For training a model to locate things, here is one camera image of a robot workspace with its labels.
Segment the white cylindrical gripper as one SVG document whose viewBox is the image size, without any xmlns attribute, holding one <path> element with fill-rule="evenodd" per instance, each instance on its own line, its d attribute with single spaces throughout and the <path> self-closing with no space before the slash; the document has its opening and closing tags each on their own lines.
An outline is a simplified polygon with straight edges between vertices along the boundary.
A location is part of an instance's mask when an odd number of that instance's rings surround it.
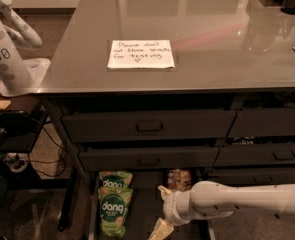
<svg viewBox="0 0 295 240">
<path fill-rule="evenodd" d="M 193 207 L 189 191 L 172 192 L 162 185 L 158 186 L 158 190 L 164 201 L 163 214 L 166 220 L 159 218 L 156 221 L 148 240 L 164 240 L 174 231 L 174 226 L 185 225 L 192 220 L 200 219 L 200 212 Z"/>
</svg>

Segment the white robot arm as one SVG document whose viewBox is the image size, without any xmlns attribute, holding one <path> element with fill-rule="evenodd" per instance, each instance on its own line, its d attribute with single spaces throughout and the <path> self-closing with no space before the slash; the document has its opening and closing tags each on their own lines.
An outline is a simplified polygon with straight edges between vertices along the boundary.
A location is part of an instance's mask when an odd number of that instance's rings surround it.
<svg viewBox="0 0 295 240">
<path fill-rule="evenodd" d="M 184 192 L 162 185 L 158 190 L 164 219 L 157 220 L 148 240 L 164 240 L 174 227 L 228 217 L 238 210 L 295 224 L 295 184 L 231 187 L 200 181 Z"/>
</svg>

